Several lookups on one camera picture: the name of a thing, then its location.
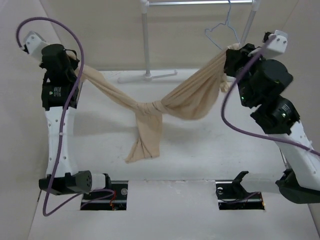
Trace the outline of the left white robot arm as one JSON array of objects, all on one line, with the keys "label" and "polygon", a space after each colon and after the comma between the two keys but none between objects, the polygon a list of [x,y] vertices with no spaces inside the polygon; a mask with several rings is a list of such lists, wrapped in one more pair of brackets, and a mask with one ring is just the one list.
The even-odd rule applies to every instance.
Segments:
[{"label": "left white robot arm", "polygon": [[79,81],[75,70],[79,60],[68,56],[61,44],[41,50],[40,67],[45,69],[41,100],[48,127],[48,165],[39,188],[50,194],[70,195],[95,191],[100,199],[112,195],[105,173],[79,170],[74,157],[74,120],[78,106]]}]

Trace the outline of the beige trousers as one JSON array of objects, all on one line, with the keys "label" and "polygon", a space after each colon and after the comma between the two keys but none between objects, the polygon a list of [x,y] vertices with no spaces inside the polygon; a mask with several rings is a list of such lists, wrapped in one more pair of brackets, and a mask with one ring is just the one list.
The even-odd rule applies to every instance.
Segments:
[{"label": "beige trousers", "polygon": [[77,68],[75,73],[81,81],[88,80],[114,103],[134,112],[138,135],[125,159],[126,163],[134,163],[160,156],[163,115],[196,121],[210,112],[219,93],[229,90],[227,75],[224,73],[226,53],[228,50],[239,49],[238,43],[229,45],[161,100],[153,102],[134,100],[90,66],[85,65],[82,71]]}]

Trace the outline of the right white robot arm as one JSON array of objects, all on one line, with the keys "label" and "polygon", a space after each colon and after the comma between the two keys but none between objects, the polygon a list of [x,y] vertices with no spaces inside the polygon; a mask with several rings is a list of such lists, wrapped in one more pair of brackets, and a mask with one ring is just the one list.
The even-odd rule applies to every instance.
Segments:
[{"label": "right white robot arm", "polygon": [[249,43],[226,51],[224,73],[235,78],[232,87],[237,87],[241,105],[256,109],[250,117],[264,134],[236,128],[223,116],[224,123],[239,133],[275,142],[288,162],[275,182],[279,193],[296,204],[318,204],[320,154],[305,135],[294,104],[281,95],[294,77],[284,64],[267,58],[262,48]]}]

